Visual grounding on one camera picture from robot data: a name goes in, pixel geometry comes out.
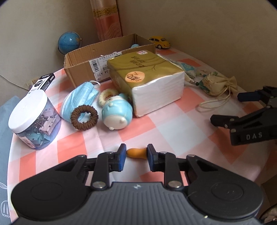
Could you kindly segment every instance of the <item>table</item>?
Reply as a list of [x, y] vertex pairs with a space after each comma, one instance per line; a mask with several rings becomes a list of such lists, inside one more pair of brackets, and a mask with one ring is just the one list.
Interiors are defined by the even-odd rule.
[[[207, 71], [216, 71], [203, 62], [176, 49], [163, 49], [159, 54], [171, 60], [182, 61]], [[55, 72], [56, 78], [46, 94], [58, 112], [62, 102], [73, 86], [63, 69]], [[100, 91], [112, 88], [111, 81], [101, 84]], [[107, 151], [116, 151], [121, 143], [129, 148], [143, 148], [152, 143], [156, 151], [174, 153], [179, 158], [187, 154], [198, 155], [212, 163], [233, 171], [250, 180], [255, 180], [264, 171], [276, 168], [274, 142], [232, 146], [229, 130], [214, 127], [210, 123], [212, 114], [244, 116], [261, 108], [257, 103], [241, 103], [232, 97], [225, 105], [212, 109], [197, 109], [203, 101], [214, 99], [196, 86], [186, 85], [181, 99], [141, 118], [134, 118], [122, 130], [110, 131], [101, 120], [101, 108], [97, 101], [93, 107], [98, 111], [97, 125], [87, 131], [76, 130], [63, 120], [55, 140], [43, 150], [34, 151], [13, 135], [7, 176], [8, 201], [11, 220], [17, 218], [11, 204], [13, 187], [20, 181], [64, 162], [76, 155], [97, 157]], [[112, 181], [148, 182], [163, 181], [162, 172], [150, 172], [148, 162], [126, 158], [122, 172], [112, 172]]]

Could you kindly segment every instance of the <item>plastic jar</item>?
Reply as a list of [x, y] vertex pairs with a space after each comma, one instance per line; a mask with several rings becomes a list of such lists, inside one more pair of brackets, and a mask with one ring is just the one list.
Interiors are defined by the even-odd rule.
[[27, 94], [13, 109], [9, 128], [34, 150], [48, 146], [57, 136], [61, 118], [43, 90]]

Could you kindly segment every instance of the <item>power outlet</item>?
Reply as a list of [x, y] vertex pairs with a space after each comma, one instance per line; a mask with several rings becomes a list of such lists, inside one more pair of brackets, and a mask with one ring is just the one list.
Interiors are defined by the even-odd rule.
[[33, 81], [31, 81], [31, 80], [26, 83], [26, 86], [29, 90], [32, 88], [33, 85], [34, 85]]

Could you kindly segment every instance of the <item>black robotic gripper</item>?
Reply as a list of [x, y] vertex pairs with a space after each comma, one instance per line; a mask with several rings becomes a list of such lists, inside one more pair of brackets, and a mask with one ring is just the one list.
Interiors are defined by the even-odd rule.
[[[176, 158], [147, 146], [152, 172], [164, 182], [113, 182], [123, 170], [126, 145], [97, 158], [78, 155], [19, 183], [11, 201], [14, 225], [260, 224], [263, 195], [252, 181], [198, 156]], [[94, 171], [90, 186], [85, 186]], [[188, 186], [184, 186], [181, 171]]]
[[262, 101], [266, 106], [246, 116], [212, 115], [211, 123], [230, 129], [232, 145], [277, 139], [277, 88], [264, 86], [254, 92], [239, 93], [240, 102]]

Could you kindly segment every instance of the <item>blue cushion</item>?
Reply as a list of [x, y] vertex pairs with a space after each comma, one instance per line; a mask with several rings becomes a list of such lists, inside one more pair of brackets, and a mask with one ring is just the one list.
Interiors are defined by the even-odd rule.
[[8, 225], [11, 223], [8, 210], [7, 198], [7, 171], [12, 142], [12, 131], [8, 127], [8, 121], [12, 110], [20, 101], [19, 97], [13, 96], [9, 101], [0, 107], [0, 205], [1, 215], [0, 224]]

